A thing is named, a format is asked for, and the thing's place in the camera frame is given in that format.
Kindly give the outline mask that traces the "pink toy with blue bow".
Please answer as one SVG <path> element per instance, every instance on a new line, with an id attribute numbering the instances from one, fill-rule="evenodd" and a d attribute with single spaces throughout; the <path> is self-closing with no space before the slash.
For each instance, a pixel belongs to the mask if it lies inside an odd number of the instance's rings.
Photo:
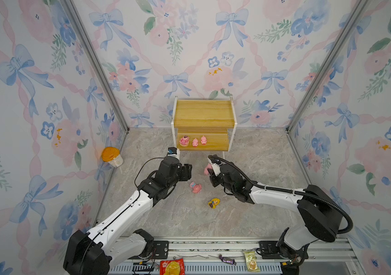
<path id="1" fill-rule="evenodd" d="M 195 194 L 198 194 L 202 190 L 202 186 L 200 184 L 196 184 L 195 182 L 192 182 L 190 184 L 190 188 L 192 189 L 192 192 Z"/>

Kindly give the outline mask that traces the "yellow bear toy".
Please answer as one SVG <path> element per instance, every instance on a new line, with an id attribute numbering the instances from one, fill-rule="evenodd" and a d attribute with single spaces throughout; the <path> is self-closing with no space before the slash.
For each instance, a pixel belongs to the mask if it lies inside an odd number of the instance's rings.
<path id="1" fill-rule="evenodd" d="M 208 205 L 211 209 L 215 209 L 220 204 L 220 199 L 214 198 L 211 201 L 209 201 Z"/>

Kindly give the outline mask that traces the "red snack packet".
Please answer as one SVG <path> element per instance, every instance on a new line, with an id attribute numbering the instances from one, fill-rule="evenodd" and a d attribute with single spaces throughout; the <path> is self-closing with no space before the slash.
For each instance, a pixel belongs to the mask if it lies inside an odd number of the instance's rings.
<path id="1" fill-rule="evenodd" d="M 160 275 L 185 275 L 184 260 L 166 260 L 160 262 Z"/>

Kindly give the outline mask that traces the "wooden two-tier shelf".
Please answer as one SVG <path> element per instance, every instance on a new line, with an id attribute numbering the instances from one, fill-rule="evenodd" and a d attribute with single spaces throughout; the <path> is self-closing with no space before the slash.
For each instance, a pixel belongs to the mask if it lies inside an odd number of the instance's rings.
<path id="1" fill-rule="evenodd" d="M 233 97 L 224 99 L 183 99 L 174 98 L 171 117 L 173 144 L 181 151 L 221 152 L 223 157 L 232 147 L 237 129 L 237 116 Z M 183 136 L 190 138 L 187 147 L 181 147 L 179 140 Z M 207 144 L 201 144 L 206 136 Z M 194 138 L 198 147 L 192 146 Z"/>

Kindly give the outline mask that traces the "aluminium rail base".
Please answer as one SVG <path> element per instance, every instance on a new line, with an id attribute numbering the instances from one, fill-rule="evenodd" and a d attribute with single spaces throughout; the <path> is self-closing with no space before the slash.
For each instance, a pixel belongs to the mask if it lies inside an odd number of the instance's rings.
<path id="1" fill-rule="evenodd" d="M 186 275 L 249 275 L 244 252 L 254 251 L 261 238 L 157 238 L 153 253 L 132 257 L 112 268 L 107 275 L 159 275 L 160 262 L 183 259 Z M 219 255 L 236 260 L 237 265 L 220 261 Z M 261 275 L 363 275 L 359 259 L 346 239 L 333 243 L 316 241 L 308 247 L 308 257 L 299 266 L 286 259 L 264 259 L 256 253 Z"/>

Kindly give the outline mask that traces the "pink pig toy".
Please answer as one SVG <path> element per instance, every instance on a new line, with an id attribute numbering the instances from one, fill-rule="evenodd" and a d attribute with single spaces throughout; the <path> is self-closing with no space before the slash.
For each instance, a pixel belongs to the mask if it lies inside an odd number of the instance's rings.
<path id="1" fill-rule="evenodd" d="M 207 138 L 206 138 L 206 136 L 202 136 L 202 137 L 201 137 L 201 144 L 202 144 L 202 145 L 206 145 L 206 144 L 207 144 Z"/>
<path id="2" fill-rule="evenodd" d="M 198 147 L 198 139 L 197 138 L 194 138 L 193 141 L 192 141 L 192 146 L 194 148 Z"/>
<path id="3" fill-rule="evenodd" d="M 213 168 L 212 168 L 212 165 L 209 163 L 206 167 L 205 167 L 205 169 L 204 169 L 204 174 L 205 175 L 209 175 L 209 170 L 212 170 Z"/>

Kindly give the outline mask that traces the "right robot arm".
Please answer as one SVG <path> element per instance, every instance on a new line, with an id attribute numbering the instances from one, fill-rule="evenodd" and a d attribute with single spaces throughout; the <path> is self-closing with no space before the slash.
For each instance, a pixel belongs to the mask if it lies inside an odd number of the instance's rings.
<path id="1" fill-rule="evenodd" d="M 264 259 L 286 259 L 299 266 L 308 257 L 315 241 L 332 243 L 353 229 L 350 215 L 316 185 L 305 189 L 274 187 L 251 180 L 234 163 L 217 155 L 208 157 L 208 173 L 213 187 L 222 186 L 227 195 L 253 205 L 270 205 L 290 210 L 301 222 L 286 228 L 278 241 L 261 241 L 256 253 Z"/>

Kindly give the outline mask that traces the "pink bear toy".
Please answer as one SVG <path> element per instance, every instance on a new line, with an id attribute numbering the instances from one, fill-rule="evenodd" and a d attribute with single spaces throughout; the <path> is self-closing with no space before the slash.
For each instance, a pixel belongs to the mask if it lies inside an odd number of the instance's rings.
<path id="1" fill-rule="evenodd" d="M 190 142 L 190 138 L 188 136 L 183 136 L 180 140 L 179 140 L 179 145 L 181 147 L 187 147 L 189 145 L 189 142 Z"/>

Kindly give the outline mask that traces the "purple wrapped candy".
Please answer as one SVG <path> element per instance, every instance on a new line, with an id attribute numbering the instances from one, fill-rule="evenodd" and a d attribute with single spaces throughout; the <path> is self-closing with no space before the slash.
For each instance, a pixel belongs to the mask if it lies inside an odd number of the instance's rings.
<path id="1" fill-rule="evenodd" d="M 219 255 L 219 259 L 221 262 L 228 264 L 228 265 L 237 265 L 237 262 L 235 259 L 230 257 L 224 257 L 222 254 Z"/>

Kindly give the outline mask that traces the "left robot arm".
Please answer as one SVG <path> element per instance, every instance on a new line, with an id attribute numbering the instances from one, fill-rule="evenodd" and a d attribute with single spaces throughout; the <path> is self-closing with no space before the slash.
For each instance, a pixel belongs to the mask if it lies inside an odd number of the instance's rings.
<path id="1" fill-rule="evenodd" d="M 160 166 L 144 179 L 130 198 L 103 222 L 87 232 L 77 230 L 69 239 L 63 269 L 70 275 L 106 275 L 132 257 L 153 253 L 154 238 L 138 229 L 119 238 L 133 223 L 166 199 L 178 182 L 192 177 L 192 165 L 181 164 L 174 155 L 161 159 Z"/>

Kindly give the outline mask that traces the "green snack packet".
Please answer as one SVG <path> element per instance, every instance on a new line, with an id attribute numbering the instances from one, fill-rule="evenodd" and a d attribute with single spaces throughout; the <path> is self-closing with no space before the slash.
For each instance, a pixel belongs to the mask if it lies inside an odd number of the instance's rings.
<path id="1" fill-rule="evenodd" d="M 261 269 L 257 264 L 256 253 L 254 251 L 244 252 L 244 258 L 245 258 L 248 272 L 261 272 Z"/>

